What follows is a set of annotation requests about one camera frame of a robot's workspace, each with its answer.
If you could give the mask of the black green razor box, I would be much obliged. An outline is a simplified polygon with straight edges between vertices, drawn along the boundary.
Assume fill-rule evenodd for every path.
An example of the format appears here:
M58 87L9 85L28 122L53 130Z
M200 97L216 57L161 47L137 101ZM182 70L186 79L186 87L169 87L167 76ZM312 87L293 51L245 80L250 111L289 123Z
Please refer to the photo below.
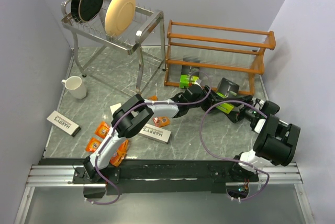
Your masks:
M183 65L181 68L179 88L187 88L199 79L199 67Z
M238 91L238 84L223 77L217 86L216 94L221 98L235 98L238 94ZM216 106L216 108L225 114L229 114L233 110L234 105L225 103Z

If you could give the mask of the orange wooden shelf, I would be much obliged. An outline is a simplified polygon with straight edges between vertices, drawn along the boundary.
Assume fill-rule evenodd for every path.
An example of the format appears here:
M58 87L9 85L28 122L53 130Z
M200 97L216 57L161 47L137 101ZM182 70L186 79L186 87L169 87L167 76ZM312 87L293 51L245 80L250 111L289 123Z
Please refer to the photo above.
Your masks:
M216 87L225 77L239 84L239 94L254 95L263 75L266 50L274 50L274 31L229 28L170 20L167 26L165 86L181 86L183 66L212 75Z

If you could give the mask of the orange razor blister pack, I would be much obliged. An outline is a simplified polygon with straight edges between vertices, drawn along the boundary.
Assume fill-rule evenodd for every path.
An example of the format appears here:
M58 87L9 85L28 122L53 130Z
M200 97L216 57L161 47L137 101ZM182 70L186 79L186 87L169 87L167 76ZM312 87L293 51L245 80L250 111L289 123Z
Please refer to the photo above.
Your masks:
M148 100L157 101L158 98L157 96L151 96L148 98ZM168 117L154 117L152 120L153 120L154 125L159 128L165 127L170 124L170 120Z

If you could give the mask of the white Harry's box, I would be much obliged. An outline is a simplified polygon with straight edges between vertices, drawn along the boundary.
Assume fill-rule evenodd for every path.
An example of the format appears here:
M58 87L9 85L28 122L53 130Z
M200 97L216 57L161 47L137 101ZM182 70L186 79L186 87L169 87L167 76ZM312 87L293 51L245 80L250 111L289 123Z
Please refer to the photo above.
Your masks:
M117 103L117 104L110 106L109 108L110 108L111 114L117 111L120 107L121 107L121 103Z
M145 124L145 126L140 130L138 135L168 144L171 132L163 128L159 128L150 124Z
M74 137L80 130L81 127L68 119L66 116L54 110L48 117L47 121L51 122L54 126L60 128L68 135Z

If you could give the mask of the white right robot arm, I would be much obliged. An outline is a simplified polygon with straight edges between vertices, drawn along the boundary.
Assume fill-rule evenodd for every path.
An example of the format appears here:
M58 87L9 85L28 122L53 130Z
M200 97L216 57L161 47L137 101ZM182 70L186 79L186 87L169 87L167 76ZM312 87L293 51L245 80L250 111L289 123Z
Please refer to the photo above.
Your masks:
M272 101L253 99L248 95L235 99L231 104L234 108L226 114L229 120L234 123L248 120L251 130L258 136L250 151L234 157L240 162L234 162L229 168L230 177L241 181L256 173L247 163L259 169L270 164L289 165L295 155L301 128L276 117L280 107Z

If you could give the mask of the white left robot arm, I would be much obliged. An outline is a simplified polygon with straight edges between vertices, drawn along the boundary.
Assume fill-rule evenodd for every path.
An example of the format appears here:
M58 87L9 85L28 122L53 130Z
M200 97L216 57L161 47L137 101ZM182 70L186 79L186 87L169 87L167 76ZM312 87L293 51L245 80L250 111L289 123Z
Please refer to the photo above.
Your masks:
M137 135L149 120L155 117L179 118L190 109L211 104L213 90L206 85L193 84L184 92L167 100L148 100L134 95L114 113L111 128L96 151L85 158L85 177L92 183L100 182L104 170L117 149L126 140Z

